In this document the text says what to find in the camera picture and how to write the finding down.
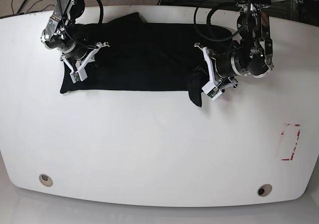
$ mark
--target screw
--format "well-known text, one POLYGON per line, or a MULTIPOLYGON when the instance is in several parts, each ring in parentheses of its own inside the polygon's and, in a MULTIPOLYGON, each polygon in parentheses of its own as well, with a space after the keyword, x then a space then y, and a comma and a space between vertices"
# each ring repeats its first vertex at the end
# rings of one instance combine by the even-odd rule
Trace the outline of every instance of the screw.
POLYGON ((50 39, 50 35, 48 33, 45 34, 44 39, 48 41, 50 39))

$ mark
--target circular hole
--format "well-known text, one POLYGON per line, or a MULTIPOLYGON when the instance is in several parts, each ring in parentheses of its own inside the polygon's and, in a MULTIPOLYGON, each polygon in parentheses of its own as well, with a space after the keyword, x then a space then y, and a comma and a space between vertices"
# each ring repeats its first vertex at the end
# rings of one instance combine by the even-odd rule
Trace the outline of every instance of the circular hole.
POLYGON ((40 183, 42 183, 46 187, 51 187, 53 185, 53 181, 48 175, 41 174, 39 176, 39 180, 40 180, 40 183))
POLYGON ((258 189, 257 194, 259 197, 265 197, 270 194, 272 189, 273 187, 270 184, 265 184, 258 189))

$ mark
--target folded cloth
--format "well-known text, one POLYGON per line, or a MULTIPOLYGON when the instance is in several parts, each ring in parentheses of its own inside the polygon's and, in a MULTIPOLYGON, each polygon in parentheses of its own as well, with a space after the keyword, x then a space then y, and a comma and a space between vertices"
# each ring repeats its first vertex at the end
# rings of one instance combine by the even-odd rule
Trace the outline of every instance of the folded cloth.
MULTIPOLYGON (((199 28, 205 33, 205 26, 199 28)), ((225 28, 214 26, 217 37, 229 36, 225 28)), ((196 42, 218 53, 227 52, 227 42, 212 42, 199 36, 192 24, 145 23, 138 13, 105 24, 77 25, 74 34, 89 44, 109 42, 101 48, 94 63, 86 66, 88 78, 73 83, 70 69, 61 93, 75 90, 188 91, 201 107, 201 87, 208 80, 203 53, 196 42)))

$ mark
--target white table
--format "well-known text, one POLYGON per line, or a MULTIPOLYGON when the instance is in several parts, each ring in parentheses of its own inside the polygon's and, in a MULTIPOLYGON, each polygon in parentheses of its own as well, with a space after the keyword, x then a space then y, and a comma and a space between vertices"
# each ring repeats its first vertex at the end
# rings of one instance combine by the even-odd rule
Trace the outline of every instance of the white table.
MULTIPOLYGON (((192 23, 193 8, 116 6, 104 22, 138 11, 148 22, 192 23)), ((208 9, 201 9, 204 23, 208 9)), ((79 23, 98 20, 86 8, 79 23)), ((319 28, 272 18, 272 73, 203 108, 187 92, 59 93, 60 52, 40 35, 51 12, 0 20, 0 150, 18 187, 71 198, 145 206, 207 207, 301 196, 319 154, 319 28), (297 128, 300 138, 293 160, 297 128), (52 187, 39 182, 47 174, 52 187), (271 184, 267 197, 257 190, 271 184)), ((238 14, 213 24, 236 28, 238 14)))

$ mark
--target white tabletop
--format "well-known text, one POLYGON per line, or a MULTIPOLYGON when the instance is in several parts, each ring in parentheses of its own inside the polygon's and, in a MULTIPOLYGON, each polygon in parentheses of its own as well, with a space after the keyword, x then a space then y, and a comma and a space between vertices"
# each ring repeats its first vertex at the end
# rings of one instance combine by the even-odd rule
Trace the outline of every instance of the white tabletop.
MULTIPOLYGON (((194 9, 105 7, 104 22, 135 11, 147 22, 192 23, 194 9)), ((208 11, 199 11, 199 23, 208 11)), ((77 22, 96 22, 98 12, 86 8, 77 22)), ((50 14, 0 20, 0 150, 16 186, 99 202, 173 207, 258 204, 302 195, 319 154, 319 28, 272 18, 274 71, 262 79, 239 78, 239 88, 215 102, 203 95, 198 108, 187 92, 61 95, 60 52, 45 49, 39 39, 50 14), (294 159, 283 161, 290 158, 299 129, 294 159), (49 175, 53 186, 43 186, 40 174, 49 175), (273 190, 259 197, 264 184, 273 190)), ((213 24, 236 29, 237 17, 218 11, 213 24)))

